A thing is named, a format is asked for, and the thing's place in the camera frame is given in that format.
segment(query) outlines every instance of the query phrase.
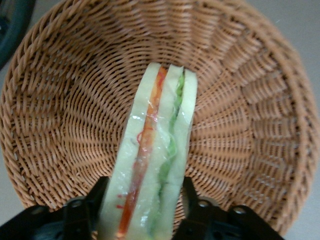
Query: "woven basket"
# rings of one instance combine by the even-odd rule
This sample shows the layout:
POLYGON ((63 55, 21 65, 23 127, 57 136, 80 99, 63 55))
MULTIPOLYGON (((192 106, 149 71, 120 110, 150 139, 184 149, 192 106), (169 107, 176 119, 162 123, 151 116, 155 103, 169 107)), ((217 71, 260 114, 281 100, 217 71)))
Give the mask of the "woven basket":
MULTIPOLYGON (((284 234, 319 155, 299 59, 241 0, 63 1, 24 38, 5 79, 8 175, 25 207, 86 194, 112 174, 147 65, 185 66, 198 77, 186 175, 223 209, 245 204, 284 234)), ((175 225, 183 216, 179 202, 175 225)))

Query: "sandwich slice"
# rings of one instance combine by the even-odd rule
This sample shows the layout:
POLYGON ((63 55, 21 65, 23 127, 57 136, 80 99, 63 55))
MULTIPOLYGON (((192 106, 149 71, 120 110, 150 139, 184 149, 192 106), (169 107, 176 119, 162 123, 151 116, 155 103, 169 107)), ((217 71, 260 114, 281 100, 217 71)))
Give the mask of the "sandwich slice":
POLYGON ((99 240, 171 239, 196 95, 195 73, 149 64, 105 194, 99 240))

